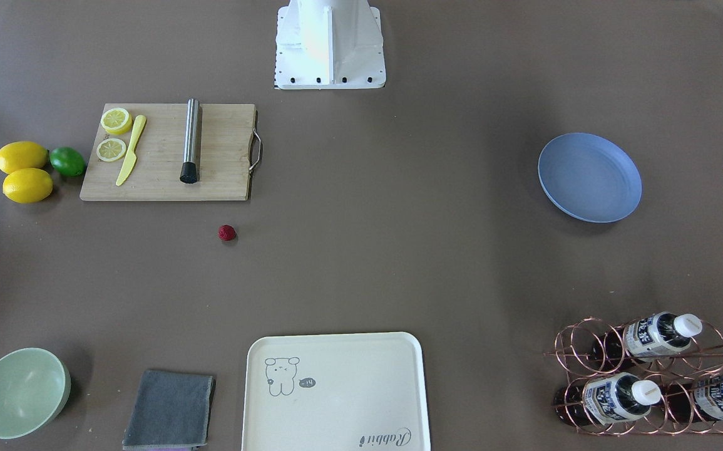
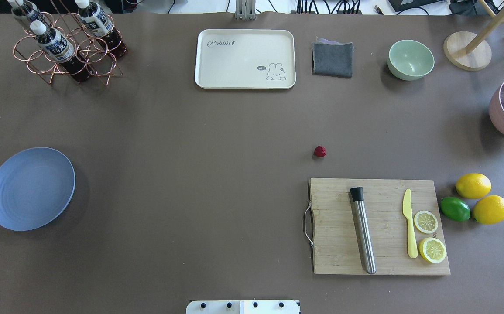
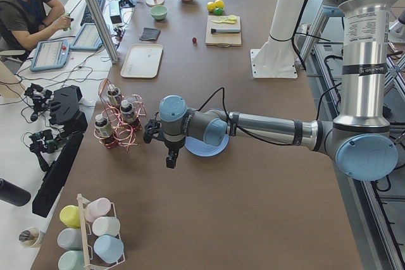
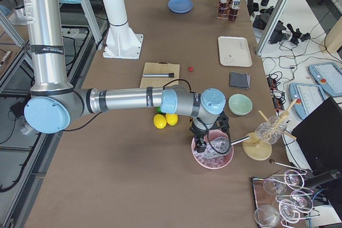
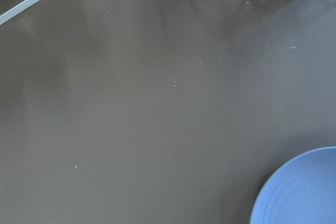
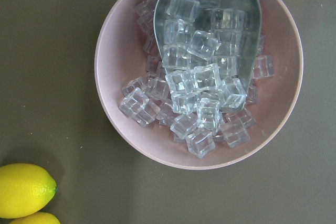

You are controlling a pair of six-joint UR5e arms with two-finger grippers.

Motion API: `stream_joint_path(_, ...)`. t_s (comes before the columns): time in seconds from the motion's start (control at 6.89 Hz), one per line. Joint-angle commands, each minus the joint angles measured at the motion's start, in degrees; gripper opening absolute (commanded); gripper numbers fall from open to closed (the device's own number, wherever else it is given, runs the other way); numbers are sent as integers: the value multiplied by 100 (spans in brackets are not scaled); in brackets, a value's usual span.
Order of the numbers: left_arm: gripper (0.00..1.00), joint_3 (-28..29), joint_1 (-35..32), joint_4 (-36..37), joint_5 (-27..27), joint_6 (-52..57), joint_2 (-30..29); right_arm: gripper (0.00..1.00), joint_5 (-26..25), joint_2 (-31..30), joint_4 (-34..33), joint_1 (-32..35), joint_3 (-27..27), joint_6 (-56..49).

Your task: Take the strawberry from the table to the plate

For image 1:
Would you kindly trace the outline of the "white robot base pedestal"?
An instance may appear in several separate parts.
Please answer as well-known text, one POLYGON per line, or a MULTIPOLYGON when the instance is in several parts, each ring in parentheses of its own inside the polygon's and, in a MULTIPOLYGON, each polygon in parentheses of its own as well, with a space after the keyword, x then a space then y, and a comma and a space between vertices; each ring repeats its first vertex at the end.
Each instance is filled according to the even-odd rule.
POLYGON ((383 88, 381 12, 367 1, 290 1, 277 11, 274 87, 383 88))

